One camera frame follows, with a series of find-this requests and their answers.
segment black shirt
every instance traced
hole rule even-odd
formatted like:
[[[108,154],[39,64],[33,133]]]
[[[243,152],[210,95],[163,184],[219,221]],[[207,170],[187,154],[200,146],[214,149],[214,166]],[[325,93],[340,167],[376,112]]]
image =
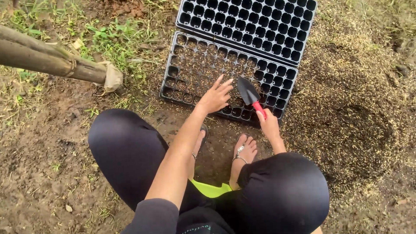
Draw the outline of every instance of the black shirt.
[[[137,204],[133,220],[121,234],[233,234],[213,209],[196,207],[179,215],[172,202],[154,198]]]

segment hand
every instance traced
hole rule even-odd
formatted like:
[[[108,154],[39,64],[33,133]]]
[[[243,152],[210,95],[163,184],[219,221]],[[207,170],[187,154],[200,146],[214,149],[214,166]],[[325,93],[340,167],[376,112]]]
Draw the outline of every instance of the hand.
[[[202,96],[201,100],[196,104],[195,110],[202,111],[207,115],[228,106],[227,101],[231,97],[227,93],[233,89],[231,86],[233,79],[229,79],[220,85],[223,77],[224,75],[221,75],[217,81],[215,81],[214,85],[204,94],[204,96]]]
[[[269,109],[264,109],[266,119],[260,111],[256,111],[260,120],[261,130],[272,145],[275,154],[286,152],[285,144],[280,136],[279,122]]]

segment bamboo pole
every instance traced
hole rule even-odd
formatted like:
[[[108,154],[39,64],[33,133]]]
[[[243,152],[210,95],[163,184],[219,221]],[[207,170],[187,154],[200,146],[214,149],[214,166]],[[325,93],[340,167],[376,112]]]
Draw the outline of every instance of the bamboo pole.
[[[104,65],[0,25],[0,65],[104,84]]]

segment yellow-green fabric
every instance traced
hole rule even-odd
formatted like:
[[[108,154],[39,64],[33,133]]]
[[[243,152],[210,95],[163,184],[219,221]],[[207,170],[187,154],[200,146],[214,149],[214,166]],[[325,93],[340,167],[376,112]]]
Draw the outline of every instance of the yellow-green fabric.
[[[191,180],[191,182],[203,195],[209,198],[219,197],[224,193],[231,191],[231,187],[224,183],[221,187],[215,187],[209,184],[200,183],[195,180]]]

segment leg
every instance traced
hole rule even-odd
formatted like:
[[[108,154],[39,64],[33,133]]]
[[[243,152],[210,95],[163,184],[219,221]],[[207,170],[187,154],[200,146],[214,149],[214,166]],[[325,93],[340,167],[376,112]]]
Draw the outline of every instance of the leg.
[[[141,202],[153,182],[168,145],[162,136],[128,110],[111,109],[99,114],[88,135],[89,147],[110,185],[132,209]],[[188,181],[180,212],[206,202]]]
[[[300,154],[282,153],[246,164],[238,185],[241,190],[216,201],[237,233],[311,233],[328,215],[325,178]]]

